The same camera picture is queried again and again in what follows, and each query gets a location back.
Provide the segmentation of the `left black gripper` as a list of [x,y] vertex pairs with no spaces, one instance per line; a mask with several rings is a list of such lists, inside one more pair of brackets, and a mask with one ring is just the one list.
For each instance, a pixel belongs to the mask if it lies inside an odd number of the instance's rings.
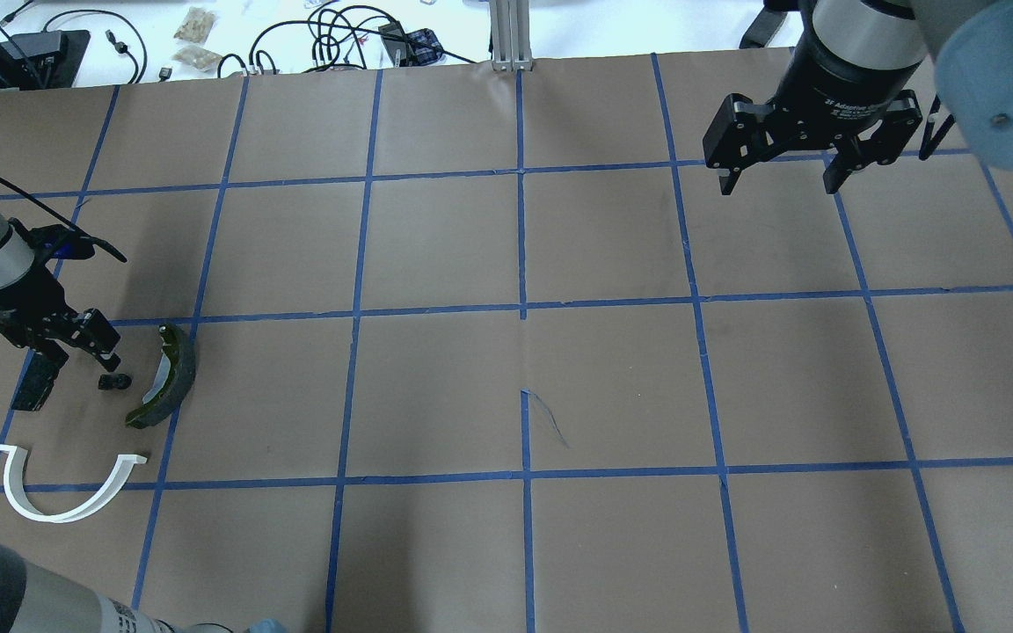
[[[76,319],[76,342],[71,341]],[[0,288],[0,333],[12,345],[33,349],[31,368],[60,372],[65,345],[84,350],[104,370],[116,370],[120,333],[99,309],[77,314],[65,301],[60,281],[42,264]]]

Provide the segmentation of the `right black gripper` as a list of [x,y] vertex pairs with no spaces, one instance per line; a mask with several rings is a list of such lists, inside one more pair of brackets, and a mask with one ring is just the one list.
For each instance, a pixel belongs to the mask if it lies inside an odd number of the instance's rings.
[[[901,90],[910,76],[911,65],[870,69],[848,62],[807,27],[767,104],[724,96],[703,137],[704,163],[716,170],[719,191],[732,195],[744,170],[777,156],[776,143],[824,149],[841,134],[823,173],[825,192],[834,195],[852,173],[892,164],[912,140],[923,113],[915,91]],[[856,135],[877,120],[868,139]]]

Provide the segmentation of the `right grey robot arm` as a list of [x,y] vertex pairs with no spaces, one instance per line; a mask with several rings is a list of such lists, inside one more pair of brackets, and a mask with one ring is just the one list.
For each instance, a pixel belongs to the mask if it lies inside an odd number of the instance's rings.
[[720,192],[792,151],[834,153],[839,192],[869,165],[891,164],[923,131],[928,159],[952,129],[985,164],[1013,171],[1013,1],[768,1],[803,32],[765,103],[724,96],[703,137]]

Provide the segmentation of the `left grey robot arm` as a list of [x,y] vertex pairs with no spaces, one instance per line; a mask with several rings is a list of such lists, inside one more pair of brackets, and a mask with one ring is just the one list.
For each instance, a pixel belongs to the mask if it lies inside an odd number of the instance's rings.
[[0,177],[0,185],[36,205],[54,224],[28,229],[0,212],[0,336],[13,347],[31,349],[60,368],[69,346],[92,357],[104,370],[120,365],[120,334],[99,309],[77,311],[68,305],[49,260],[85,260],[104,250],[121,263],[128,257],[109,242],[77,227],[49,205]]

